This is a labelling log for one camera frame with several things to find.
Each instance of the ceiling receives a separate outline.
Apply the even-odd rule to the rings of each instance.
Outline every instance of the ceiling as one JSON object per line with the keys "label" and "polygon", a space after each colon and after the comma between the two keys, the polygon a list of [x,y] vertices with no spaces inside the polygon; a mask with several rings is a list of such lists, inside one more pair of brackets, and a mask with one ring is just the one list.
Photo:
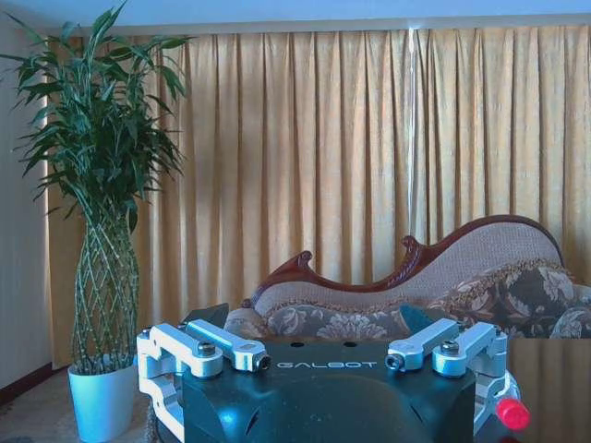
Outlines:
{"label": "ceiling", "polygon": [[[120,0],[0,0],[4,9],[36,27],[65,21],[83,27]],[[591,22],[589,0],[128,0],[120,29],[296,30],[406,28],[534,22]]]}

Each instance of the baseboard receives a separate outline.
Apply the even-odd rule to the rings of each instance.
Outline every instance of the baseboard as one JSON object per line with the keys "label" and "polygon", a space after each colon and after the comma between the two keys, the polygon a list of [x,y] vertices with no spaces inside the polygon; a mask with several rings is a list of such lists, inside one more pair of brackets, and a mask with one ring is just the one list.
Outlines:
{"label": "baseboard", "polygon": [[35,369],[25,377],[19,378],[17,381],[1,388],[0,406],[13,401],[19,395],[24,394],[29,389],[32,389],[40,383],[43,383],[47,378],[59,371],[60,369],[53,370],[52,364],[48,363],[47,365],[41,366],[39,369]]}

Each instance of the braided bamboo stalk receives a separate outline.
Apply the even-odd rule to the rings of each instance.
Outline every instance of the braided bamboo stalk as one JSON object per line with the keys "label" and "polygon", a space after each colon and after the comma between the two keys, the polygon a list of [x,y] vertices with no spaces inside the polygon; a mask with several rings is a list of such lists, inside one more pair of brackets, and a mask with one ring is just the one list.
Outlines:
{"label": "braided bamboo stalk", "polygon": [[139,268],[127,217],[86,218],[76,272],[72,335],[75,368],[98,375],[133,363],[136,351]]}

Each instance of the white flower pot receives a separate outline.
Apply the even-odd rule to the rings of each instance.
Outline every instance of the white flower pot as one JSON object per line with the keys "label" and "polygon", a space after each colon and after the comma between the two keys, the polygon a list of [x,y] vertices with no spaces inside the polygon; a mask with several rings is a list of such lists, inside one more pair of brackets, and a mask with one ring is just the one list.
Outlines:
{"label": "white flower pot", "polygon": [[134,395],[138,390],[137,366],[99,376],[78,375],[71,366],[67,375],[82,441],[108,441],[129,428]]}

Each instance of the upholstered cushion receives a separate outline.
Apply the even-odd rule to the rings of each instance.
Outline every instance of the upholstered cushion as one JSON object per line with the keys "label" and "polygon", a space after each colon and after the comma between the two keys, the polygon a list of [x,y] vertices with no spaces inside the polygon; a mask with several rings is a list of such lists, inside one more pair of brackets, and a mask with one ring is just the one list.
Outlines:
{"label": "upholstered cushion", "polygon": [[245,339],[260,339],[272,335],[264,320],[254,309],[238,308],[228,314],[224,329]]}
{"label": "upholstered cushion", "polygon": [[591,339],[591,310],[577,306],[567,309],[550,334],[551,339]]}
{"label": "upholstered cushion", "polygon": [[397,305],[343,311],[323,305],[288,305],[268,316],[269,331],[277,336],[325,340],[371,340],[405,337],[409,328]]}
{"label": "upholstered cushion", "polygon": [[494,323],[510,337],[549,337],[564,312],[579,304],[564,268],[547,260],[522,260],[461,282],[428,309],[470,326]]}
{"label": "upholstered cushion", "polygon": [[493,223],[464,235],[416,276],[388,291],[353,293],[306,281],[289,281],[274,284],[260,296],[253,296],[252,307],[265,317],[277,306],[286,304],[320,303],[364,311],[406,297],[413,305],[423,305],[485,269],[534,258],[561,264],[556,246],[535,227],[514,222]]}

